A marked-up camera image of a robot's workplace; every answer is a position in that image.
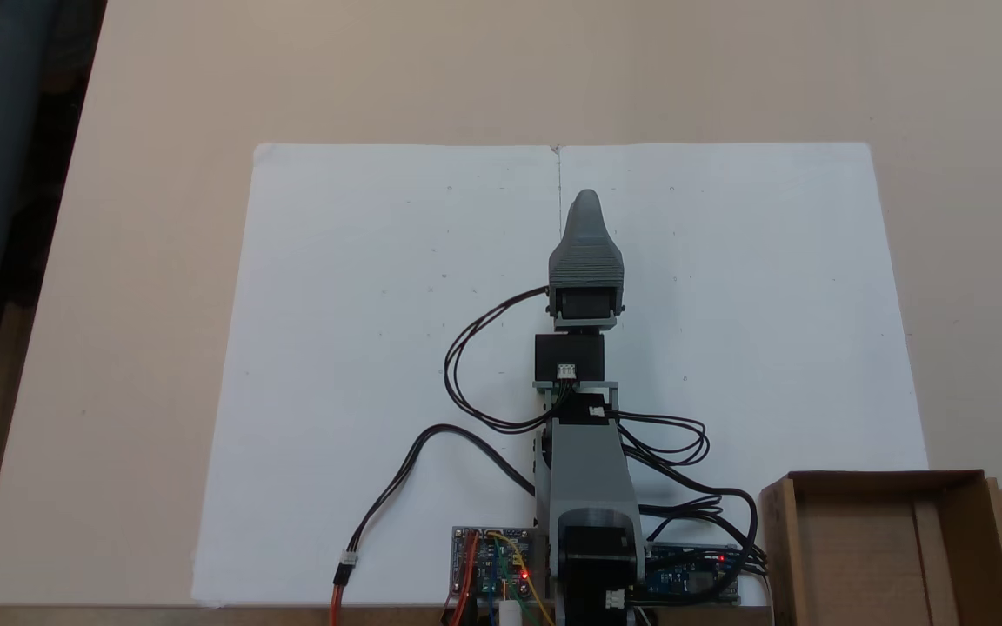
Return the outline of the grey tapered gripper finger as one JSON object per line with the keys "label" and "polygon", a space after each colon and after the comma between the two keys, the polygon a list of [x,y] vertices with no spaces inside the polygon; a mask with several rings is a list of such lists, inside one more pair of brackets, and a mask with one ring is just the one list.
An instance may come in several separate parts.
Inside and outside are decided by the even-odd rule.
{"label": "grey tapered gripper finger", "polygon": [[549,257],[549,285],[621,286],[624,279],[623,254],[605,225],[599,195],[592,189],[581,190]]}

